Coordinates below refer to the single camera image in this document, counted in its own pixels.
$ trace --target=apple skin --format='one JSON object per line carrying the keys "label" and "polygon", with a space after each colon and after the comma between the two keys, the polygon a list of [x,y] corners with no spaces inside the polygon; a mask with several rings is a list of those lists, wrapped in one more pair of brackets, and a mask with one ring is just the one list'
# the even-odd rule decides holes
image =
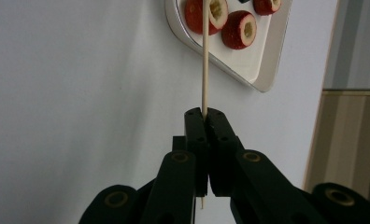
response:
{"label": "apple skin", "polygon": [[[229,14],[228,21],[221,31],[222,42],[226,47],[230,49],[244,49],[252,44],[254,40],[252,40],[248,45],[245,45],[241,40],[242,30],[240,27],[240,22],[248,15],[251,15],[251,17],[255,20],[254,16],[245,10],[239,10]],[[254,23],[253,28],[253,33],[256,33],[256,23]]]}
{"label": "apple skin", "polygon": [[[187,23],[190,30],[199,35],[203,34],[203,0],[188,0],[186,2],[185,22]],[[209,35],[216,34],[223,28],[224,24],[222,25],[222,27],[217,28],[211,23],[211,20],[209,20],[208,34]]]}
{"label": "apple skin", "polygon": [[278,11],[273,9],[272,1],[271,0],[253,0],[252,4],[254,6],[254,10],[258,15],[261,16],[268,16]]}

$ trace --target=white tray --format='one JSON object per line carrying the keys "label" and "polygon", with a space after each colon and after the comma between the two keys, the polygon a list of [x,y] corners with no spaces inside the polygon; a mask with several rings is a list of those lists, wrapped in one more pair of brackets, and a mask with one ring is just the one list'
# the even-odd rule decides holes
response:
{"label": "white tray", "polygon": [[[173,33],[184,44],[203,54],[203,37],[188,29],[184,17],[186,0],[165,0],[165,14]],[[269,91],[273,85],[281,47],[290,14],[291,0],[282,0],[280,10],[272,16],[255,13],[252,0],[241,4],[227,0],[229,13],[247,10],[257,21],[257,35],[251,46],[241,50],[228,49],[221,41],[221,32],[209,38],[209,60],[242,83],[258,91]]]}

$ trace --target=wooden stick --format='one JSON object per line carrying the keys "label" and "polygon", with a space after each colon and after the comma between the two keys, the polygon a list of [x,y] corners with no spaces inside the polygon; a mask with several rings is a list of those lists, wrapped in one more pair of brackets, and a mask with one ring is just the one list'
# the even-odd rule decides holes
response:
{"label": "wooden stick", "polygon": [[203,1],[203,88],[202,88],[202,115],[206,120],[208,103],[208,25],[209,0]]}

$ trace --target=red apple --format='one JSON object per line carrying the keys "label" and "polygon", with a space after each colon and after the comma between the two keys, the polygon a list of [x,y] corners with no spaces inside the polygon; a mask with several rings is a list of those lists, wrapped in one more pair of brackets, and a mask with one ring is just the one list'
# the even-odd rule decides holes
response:
{"label": "red apple", "polygon": [[257,22],[248,11],[239,10],[229,14],[228,22],[221,32],[222,42],[230,49],[244,49],[252,44],[257,34]]}
{"label": "red apple", "polygon": [[[228,20],[226,0],[209,0],[208,34],[214,35],[223,28]],[[190,30],[203,34],[203,0],[188,0],[185,5],[185,21]]]}
{"label": "red apple", "polygon": [[253,0],[255,12],[258,15],[271,15],[278,11],[281,6],[281,0]]}

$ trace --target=hollow apple center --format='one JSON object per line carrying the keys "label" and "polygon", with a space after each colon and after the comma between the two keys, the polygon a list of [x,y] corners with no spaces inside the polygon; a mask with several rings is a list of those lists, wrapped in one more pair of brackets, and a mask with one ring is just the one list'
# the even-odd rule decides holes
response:
{"label": "hollow apple center", "polygon": [[210,2],[210,11],[211,11],[211,14],[214,17],[214,19],[217,21],[220,18],[221,14],[222,14],[221,3],[220,3],[219,0],[211,0],[211,2]]}
{"label": "hollow apple center", "polygon": [[252,36],[252,25],[251,22],[247,22],[244,26],[244,36],[250,38]]}

